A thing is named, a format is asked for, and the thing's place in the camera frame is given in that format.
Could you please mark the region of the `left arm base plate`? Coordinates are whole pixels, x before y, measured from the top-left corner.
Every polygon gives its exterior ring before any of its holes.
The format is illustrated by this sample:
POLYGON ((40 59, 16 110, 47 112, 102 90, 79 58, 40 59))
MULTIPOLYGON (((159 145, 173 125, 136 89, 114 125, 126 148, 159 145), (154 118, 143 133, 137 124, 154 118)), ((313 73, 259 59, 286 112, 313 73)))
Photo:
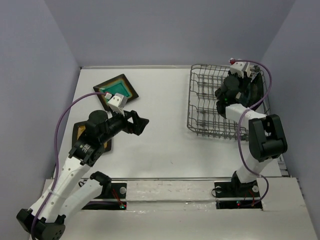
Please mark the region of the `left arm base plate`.
POLYGON ((127 209, 127 183, 113 182, 110 189, 103 188, 99 196, 90 200, 82 210, 124 211, 127 209))

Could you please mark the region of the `black plate with green centre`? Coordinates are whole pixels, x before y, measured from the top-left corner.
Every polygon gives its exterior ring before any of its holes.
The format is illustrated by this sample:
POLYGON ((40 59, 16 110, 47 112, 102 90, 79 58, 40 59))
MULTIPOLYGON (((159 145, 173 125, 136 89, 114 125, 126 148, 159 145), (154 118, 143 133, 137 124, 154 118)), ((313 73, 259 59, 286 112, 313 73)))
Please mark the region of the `black plate with green centre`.
POLYGON ((120 74, 109 80, 106 80, 98 85, 93 86, 93 90, 97 93, 107 93, 114 96, 121 94, 127 98, 127 103, 139 97, 132 84, 129 82, 125 74, 120 74))

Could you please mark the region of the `dark teal square plate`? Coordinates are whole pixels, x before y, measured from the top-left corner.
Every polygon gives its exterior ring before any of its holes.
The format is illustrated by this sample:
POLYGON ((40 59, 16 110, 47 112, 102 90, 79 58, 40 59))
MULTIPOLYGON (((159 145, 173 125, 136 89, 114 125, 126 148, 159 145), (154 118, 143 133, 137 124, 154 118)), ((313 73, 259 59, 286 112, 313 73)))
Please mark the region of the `dark teal square plate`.
POLYGON ((246 87, 246 89, 241 93, 240 95, 240 103, 247 107, 248 103, 250 102, 251 99, 251 83, 249 83, 246 87))

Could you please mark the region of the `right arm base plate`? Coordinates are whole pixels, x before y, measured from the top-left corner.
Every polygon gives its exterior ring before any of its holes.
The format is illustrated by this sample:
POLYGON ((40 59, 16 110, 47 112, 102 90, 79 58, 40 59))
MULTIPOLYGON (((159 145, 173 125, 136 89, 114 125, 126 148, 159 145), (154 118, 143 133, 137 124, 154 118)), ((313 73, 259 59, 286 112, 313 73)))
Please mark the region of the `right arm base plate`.
POLYGON ((243 184, 238 189, 230 181, 218 181, 214 183, 211 195, 217 210, 263 209, 257 181, 243 184))

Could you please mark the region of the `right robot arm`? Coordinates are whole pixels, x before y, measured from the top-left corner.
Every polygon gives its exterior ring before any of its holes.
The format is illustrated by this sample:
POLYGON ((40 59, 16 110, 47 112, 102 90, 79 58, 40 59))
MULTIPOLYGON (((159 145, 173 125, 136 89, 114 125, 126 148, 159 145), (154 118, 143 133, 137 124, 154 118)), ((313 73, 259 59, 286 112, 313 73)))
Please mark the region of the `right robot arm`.
POLYGON ((223 118, 237 123, 237 141, 241 141, 241 129, 248 131, 248 158, 236 170, 222 192, 242 196, 253 187, 262 170, 288 150, 281 119, 276 114, 266 115, 256 110, 264 101, 263 78, 229 73, 215 91, 216 109, 223 118))

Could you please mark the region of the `black floral square plate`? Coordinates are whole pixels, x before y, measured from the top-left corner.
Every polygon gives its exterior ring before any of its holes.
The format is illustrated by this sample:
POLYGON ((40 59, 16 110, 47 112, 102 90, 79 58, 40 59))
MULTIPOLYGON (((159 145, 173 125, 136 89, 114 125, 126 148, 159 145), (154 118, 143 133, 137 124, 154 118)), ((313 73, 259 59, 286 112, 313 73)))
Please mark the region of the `black floral square plate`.
POLYGON ((251 107, 262 99, 264 96, 263 77, 259 72, 250 83, 249 99, 247 106, 251 107))

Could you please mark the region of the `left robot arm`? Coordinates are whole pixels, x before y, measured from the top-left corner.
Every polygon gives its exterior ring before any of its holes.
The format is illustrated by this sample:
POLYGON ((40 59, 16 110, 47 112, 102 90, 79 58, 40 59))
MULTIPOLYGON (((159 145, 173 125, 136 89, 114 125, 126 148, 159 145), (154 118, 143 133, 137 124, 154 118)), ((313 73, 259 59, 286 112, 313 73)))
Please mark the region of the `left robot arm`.
POLYGON ((16 218, 34 240, 58 240, 65 221, 96 197, 110 194, 112 180, 100 171, 91 174, 76 192, 73 189, 85 173, 105 152, 105 143, 119 132, 139 136, 149 119, 134 110, 113 113, 109 118, 103 110, 90 113, 85 130, 71 148, 62 168, 43 195, 28 209, 21 209, 16 218))

